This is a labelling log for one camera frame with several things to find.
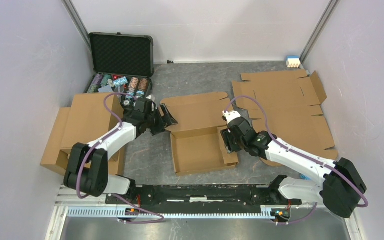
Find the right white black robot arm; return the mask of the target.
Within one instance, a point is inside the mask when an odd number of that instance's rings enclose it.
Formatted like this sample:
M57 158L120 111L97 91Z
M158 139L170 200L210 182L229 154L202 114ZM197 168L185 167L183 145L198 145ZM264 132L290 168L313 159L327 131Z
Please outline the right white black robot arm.
M258 157L281 164L307 177L308 181L279 176L269 189L275 204L286 200L323 204L335 215L348 219L360 207L367 191L354 163L346 158L338 161L308 153L294 147L267 131L256 132L238 112L224 112L226 129L221 131L227 152L244 150Z

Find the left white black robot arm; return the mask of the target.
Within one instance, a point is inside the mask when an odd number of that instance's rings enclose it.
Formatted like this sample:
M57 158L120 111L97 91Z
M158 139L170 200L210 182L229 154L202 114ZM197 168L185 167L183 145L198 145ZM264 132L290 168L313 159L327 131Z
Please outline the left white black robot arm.
M156 105L151 99L139 98L134 108L109 132L87 144L78 142L72 147L64 186L75 190L80 199L118 194L125 204L133 203L137 190L131 186L131 179L109 174L110 158L146 131L154 136L177 124L164 103Z

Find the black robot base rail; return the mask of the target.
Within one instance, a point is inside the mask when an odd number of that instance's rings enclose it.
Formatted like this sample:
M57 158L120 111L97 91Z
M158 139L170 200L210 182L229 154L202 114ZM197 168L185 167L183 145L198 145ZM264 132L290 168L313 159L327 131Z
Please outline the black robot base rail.
M124 198L159 214L257 214L261 206L302 204L267 184L137 185Z

